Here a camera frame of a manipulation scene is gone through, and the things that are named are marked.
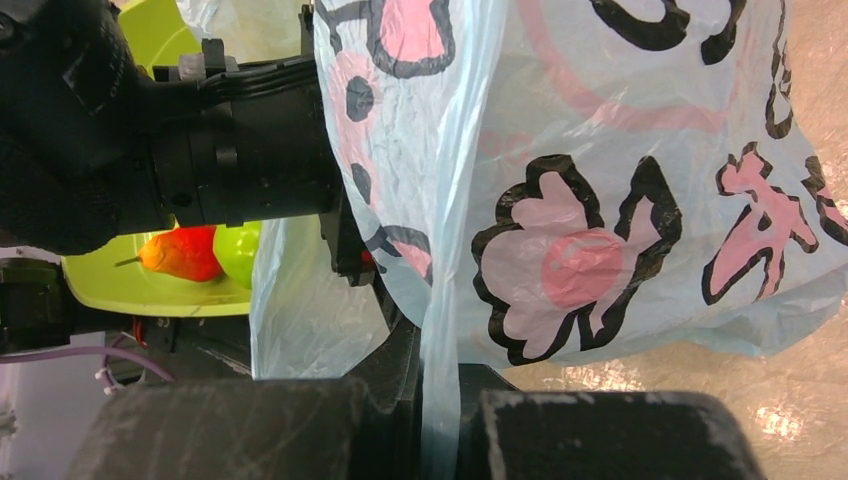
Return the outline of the blue printed plastic bag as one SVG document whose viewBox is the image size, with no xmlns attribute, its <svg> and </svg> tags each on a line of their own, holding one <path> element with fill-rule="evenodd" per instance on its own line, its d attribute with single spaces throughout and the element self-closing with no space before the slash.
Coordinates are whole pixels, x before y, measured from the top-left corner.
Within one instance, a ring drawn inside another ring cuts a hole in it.
<svg viewBox="0 0 848 480">
<path fill-rule="evenodd" d="M 847 222 L 794 117 L 790 1 L 317 1 L 359 234 L 422 330 L 423 457 L 461 364 L 675 341 L 750 356 L 847 291 Z"/>
</svg>

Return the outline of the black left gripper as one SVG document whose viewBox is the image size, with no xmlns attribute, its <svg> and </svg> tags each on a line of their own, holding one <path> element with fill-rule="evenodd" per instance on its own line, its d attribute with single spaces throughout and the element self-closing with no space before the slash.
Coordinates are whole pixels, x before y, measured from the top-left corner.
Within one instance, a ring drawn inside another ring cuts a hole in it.
<svg viewBox="0 0 848 480">
<path fill-rule="evenodd" d="M 1 239 L 81 255 L 173 224 L 316 214 L 332 269 L 377 271 L 324 122 L 312 13 L 297 56 L 238 64 L 218 39 L 143 71 L 108 1 L 1 5 Z"/>
</svg>

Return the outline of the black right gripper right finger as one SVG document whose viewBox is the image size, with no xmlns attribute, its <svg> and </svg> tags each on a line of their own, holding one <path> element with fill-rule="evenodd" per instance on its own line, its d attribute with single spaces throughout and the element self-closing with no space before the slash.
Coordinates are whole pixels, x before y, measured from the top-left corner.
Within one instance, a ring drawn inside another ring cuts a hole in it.
<svg viewBox="0 0 848 480">
<path fill-rule="evenodd" d="M 763 479 L 741 426 L 687 391 L 520 391 L 459 369 L 460 479 Z"/>
</svg>

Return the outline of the lime green plastic tray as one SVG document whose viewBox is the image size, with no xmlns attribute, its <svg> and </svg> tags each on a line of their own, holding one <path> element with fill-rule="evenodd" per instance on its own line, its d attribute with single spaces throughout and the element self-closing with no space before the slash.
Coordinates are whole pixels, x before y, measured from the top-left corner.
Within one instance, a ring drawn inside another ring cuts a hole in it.
<svg viewBox="0 0 848 480">
<path fill-rule="evenodd" d="M 151 71 L 174 65 L 182 54 L 198 53 L 200 43 L 185 25 L 174 1 L 126 1 L 119 24 L 138 64 Z M 120 236 L 82 256 L 63 257 L 71 292 L 92 308 L 147 317 L 222 317 L 248 313 L 251 292 L 222 276 L 196 283 L 152 273 L 137 264 L 116 267 L 154 234 Z"/>
</svg>

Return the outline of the red orange fake pear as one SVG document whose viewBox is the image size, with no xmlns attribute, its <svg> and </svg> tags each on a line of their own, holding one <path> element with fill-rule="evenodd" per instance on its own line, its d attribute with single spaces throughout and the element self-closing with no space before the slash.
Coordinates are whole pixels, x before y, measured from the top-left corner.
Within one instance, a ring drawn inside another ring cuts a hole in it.
<svg viewBox="0 0 848 480">
<path fill-rule="evenodd" d="M 213 250 L 214 226 L 177 227 L 154 235 L 135 257 L 118 261 L 115 267 L 139 263 L 144 269 L 175 278 L 203 283 L 223 275 Z"/>
</svg>

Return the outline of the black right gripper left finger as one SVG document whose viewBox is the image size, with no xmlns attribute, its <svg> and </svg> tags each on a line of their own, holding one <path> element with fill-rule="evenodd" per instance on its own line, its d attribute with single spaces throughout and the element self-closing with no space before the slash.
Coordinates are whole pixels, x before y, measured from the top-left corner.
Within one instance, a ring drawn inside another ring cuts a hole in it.
<svg viewBox="0 0 848 480">
<path fill-rule="evenodd" d="M 401 321 L 339 379 L 133 388 L 100 411 L 71 479 L 414 479 L 419 332 Z"/>
</svg>

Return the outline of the green fake apple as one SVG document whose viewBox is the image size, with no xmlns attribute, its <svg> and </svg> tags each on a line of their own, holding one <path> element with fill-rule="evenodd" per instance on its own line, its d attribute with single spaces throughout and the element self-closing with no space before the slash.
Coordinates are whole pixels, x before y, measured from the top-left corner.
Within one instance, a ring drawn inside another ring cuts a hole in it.
<svg viewBox="0 0 848 480">
<path fill-rule="evenodd" d="M 223 272 L 239 286 L 252 289 L 252 273 L 259 248 L 262 223 L 246 222 L 239 227 L 218 226 L 213 253 Z"/>
</svg>

